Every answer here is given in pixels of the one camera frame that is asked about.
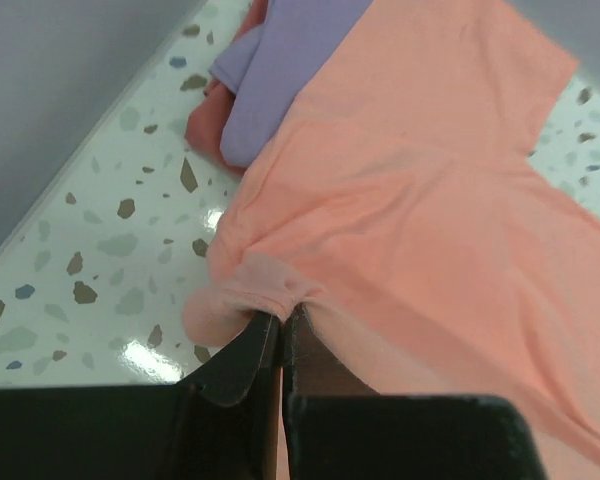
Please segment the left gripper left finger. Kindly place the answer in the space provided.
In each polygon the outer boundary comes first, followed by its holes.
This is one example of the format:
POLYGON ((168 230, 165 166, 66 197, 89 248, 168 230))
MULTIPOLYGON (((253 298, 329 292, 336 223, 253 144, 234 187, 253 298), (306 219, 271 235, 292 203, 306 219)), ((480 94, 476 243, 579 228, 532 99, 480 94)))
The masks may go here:
POLYGON ((280 323, 173 384, 0 389, 0 479, 272 479, 280 323))

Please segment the salmon pink t shirt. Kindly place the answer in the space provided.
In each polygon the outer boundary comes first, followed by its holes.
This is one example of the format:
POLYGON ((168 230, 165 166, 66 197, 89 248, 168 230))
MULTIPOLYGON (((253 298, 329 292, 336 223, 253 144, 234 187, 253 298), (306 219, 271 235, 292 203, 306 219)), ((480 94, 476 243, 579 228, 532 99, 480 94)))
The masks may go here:
POLYGON ((246 170, 184 328, 305 304, 382 393, 484 393, 600 479, 600 220, 528 164, 577 67, 503 1, 375 1, 246 170))

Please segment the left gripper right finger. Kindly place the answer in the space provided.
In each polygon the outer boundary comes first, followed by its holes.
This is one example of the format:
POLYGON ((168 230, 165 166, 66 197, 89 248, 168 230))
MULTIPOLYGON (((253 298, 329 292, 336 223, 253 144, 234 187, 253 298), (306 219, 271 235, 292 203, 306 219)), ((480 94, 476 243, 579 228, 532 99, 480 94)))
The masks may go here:
POLYGON ((282 416, 293 479, 544 479, 527 423, 489 395, 382 395, 317 337, 284 327, 282 416))

